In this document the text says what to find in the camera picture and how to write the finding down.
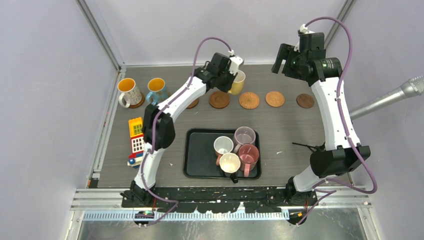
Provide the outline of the dark brown wooden coaster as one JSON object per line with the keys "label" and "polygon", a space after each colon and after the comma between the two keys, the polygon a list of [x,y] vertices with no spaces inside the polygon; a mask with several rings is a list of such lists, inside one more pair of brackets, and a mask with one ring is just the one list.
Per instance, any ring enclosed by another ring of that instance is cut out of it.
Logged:
{"label": "dark brown wooden coaster", "polygon": [[296,103],[301,108],[310,109],[315,105],[315,100],[311,95],[302,93],[296,97]]}

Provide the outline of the woven rattan coaster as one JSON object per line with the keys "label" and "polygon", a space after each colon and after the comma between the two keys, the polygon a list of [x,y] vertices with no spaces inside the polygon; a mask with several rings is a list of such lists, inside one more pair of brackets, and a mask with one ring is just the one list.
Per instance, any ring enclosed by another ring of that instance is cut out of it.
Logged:
{"label": "woven rattan coaster", "polygon": [[285,103],[285,97],[278,91],[270,91],[265,96],[266,103],[271,107],[281,107]]}
{"label": "woven rattan coaster", "polygon": [[255,109],[260,104],[260,98],[254,92],[244,92],[239,97],[239,104],[248,110]]}

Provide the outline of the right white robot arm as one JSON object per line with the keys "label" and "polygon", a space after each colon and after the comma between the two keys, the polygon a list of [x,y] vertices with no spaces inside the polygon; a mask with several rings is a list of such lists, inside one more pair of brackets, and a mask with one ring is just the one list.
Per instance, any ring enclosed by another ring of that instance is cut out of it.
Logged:
{"label": "right white robot arm", "polygon": [[371,155],[370,147],[360,143],[353,128],[344,86],[339,84],[342,65],[338,58],[326,57],[324,33],[308,30],[298,36],[298,44],[280,45],[271,71],[278,73],[285,61],[282,73],[286,77],[308,83],[320,110],[325,141],[322,149],[311,154],[309,166],[288,180],[284,198],[291,205],[304,204],[320,181],[355,170],[361,164],[357,153],[364,160]]}

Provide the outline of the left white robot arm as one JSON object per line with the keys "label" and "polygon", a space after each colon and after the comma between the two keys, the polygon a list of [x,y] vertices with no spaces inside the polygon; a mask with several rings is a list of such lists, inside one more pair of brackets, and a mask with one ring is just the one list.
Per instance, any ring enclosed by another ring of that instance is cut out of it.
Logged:
{"label": "left white robot arm", "polygon": [[175,93],[163,102],[149,104],[144,111],[144,153],[137,175],[130,188],[121,193],[123,200],[148,207],[155,195],[156,176],[165,150],[176,137],[175,121],[196,99],[217,88],[229,92],[243,65],[244,59],[233,52],[230,56],[216,52],[204,66],[192,67],[190,77]]}

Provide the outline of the lilac mug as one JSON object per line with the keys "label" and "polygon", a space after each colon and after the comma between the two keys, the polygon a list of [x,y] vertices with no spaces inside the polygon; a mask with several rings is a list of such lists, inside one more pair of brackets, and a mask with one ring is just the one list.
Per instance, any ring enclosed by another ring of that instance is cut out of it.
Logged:
{"label": "lilac mug", "polygon": [[247,126],[241,126],[237,128],[233,135],[233,153],[237,154],[240,147],[246,144],[255,144],[256,141],[256,132]]}

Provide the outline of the blue mug orange inside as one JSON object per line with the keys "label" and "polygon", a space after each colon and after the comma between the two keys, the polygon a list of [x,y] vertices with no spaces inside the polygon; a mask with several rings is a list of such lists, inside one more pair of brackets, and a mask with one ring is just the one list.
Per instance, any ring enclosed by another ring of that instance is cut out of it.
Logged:
{"label": "blue mug orange inside", "polygon": [[146,100],[149,104],[157,105],[170,96],[170,92],[162,78],[151,79],[147,84],[147,88],[149,93],[146,96]]}

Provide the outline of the cream mug yellow handle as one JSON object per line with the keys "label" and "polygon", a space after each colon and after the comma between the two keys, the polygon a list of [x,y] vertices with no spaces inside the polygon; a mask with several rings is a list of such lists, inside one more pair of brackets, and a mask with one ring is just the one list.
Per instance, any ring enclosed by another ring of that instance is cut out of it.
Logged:
{"label": "cream mug yellow handle", "polygon": [[237,71],[231,89],[228,91],[231,95],[238,95],[241,93],[246,79],[246,74],[242,70]]}

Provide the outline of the white mug orange inside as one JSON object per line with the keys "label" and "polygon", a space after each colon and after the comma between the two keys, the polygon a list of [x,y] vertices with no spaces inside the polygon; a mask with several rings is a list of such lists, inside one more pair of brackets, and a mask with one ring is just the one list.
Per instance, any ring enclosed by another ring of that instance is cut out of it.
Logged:
{"label": "white mug orange inside", "polygon": [[120,92],[118,102],[123,108],[128,109],[130,105],[135,105],[141,101],[141,91],[134,79],[122,79],[119,81],[117,88]]}

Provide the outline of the white mug pink handle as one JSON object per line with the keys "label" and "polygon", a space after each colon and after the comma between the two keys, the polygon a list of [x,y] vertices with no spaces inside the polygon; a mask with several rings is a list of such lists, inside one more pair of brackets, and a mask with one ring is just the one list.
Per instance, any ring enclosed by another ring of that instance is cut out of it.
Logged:
{"label": "white mug pink handle", "polygon": [[215,151],[215,154],[217,155],[215,164],[219,166],[221,157],[226,153],[232,152],[233,148],[234,148],[234,143],[231,138],[227,136],[217,137],[213,142],[213,149]]}

